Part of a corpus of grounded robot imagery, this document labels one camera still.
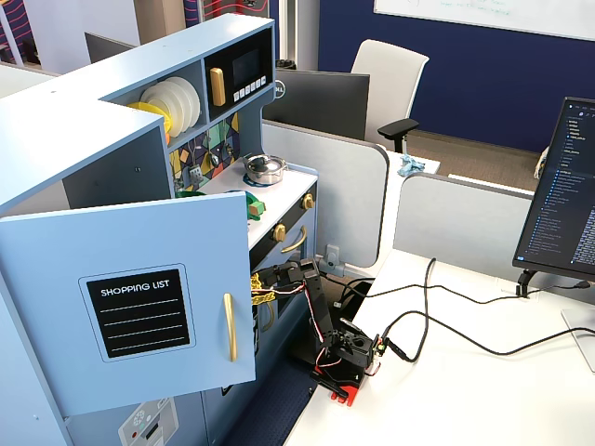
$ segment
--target silver pot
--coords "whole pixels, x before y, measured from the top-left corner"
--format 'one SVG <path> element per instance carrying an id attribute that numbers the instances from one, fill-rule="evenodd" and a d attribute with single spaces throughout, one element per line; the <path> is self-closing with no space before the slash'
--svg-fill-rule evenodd
<path id="1" fill-rule="evenodd" d="M 244 158 L 248 178 L 258 184 L 270 185 L 283 179 L 287 163 L 283 158 L 272 155 L 254 155 Z"/>

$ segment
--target microwave display screen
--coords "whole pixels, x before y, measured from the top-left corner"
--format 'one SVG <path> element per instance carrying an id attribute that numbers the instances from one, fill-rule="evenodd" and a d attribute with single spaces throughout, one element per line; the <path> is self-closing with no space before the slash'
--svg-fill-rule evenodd
<path id="1" fill-rule="evenodd" d="M 233 83 L 236 88 L 259 78 L 260 54 L 257 49 L 233 61 Z"/>

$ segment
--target white plate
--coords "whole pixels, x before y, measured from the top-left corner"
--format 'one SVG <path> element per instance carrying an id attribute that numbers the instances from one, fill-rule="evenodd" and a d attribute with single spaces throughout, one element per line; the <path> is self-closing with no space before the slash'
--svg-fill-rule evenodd
<path id="1" fill-rule="evenodd" d="M 185 132 L 188 130 L 188 127 L 190 127 L 190 120 L 192 118 L 192 105 L 190 103 L 190 98 L 188 98 L 188 95 L 184 89 L 174 82 L 165 80 L 160 82 L 158 85 L 162 85 L 164 88 L 167 88 L 171 94 L 178 99 L 179 104 L 182 106 L 182 118 L 184 120 L 182 132 Z"/>
<path id="2" fill-rule="evenodd" d="M 170 89 L 163 86 L 163 83 L 150 86 L 140 97 L 142 102 L 149 102 L 152 99 L 161 100 L 169 109 L 169 117 L 171 118 L 171 130 L 169 136 L 175 138 L 182 131 L 184 125 L 184 112 L 182 106 Z"/>
<path id="3" fill-rule="evenodd" d="M 196 93 L 196 89 L 194 89 L 192 84 L 183 77 L 173 76 L 167 78 L 167 81 L 173 82 L 174 84 L 178 84 L 184 89 L 184 92 L 188 96 L 188 99 L 190 100 L 190 103 L 192 105 L 190 127 L 194 126 L 198 122 L 198 117 L 201 115 L 201 100 L 198 98 L 198 93 Z"/>

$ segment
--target chair armrest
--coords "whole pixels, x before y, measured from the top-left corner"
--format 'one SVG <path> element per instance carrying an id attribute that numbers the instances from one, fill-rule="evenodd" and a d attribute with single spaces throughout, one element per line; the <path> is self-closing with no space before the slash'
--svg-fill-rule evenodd
<path id="1" fill-rule="evenodd" d="M 402 139 L 411 130 L 419 127 L 415 119 L 400 119 L 394 123 L 386 124 L 378 129 L 378 133 L 390 141 Z"/>

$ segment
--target black chalkboard label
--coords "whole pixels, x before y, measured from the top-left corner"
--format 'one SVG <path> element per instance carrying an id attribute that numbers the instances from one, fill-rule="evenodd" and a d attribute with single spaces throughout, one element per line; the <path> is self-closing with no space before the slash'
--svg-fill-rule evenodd
<path id="1" fill-rule="evenodd" d="M 190 344 L 178 269 L 86 283 L 109 358 Z"/>

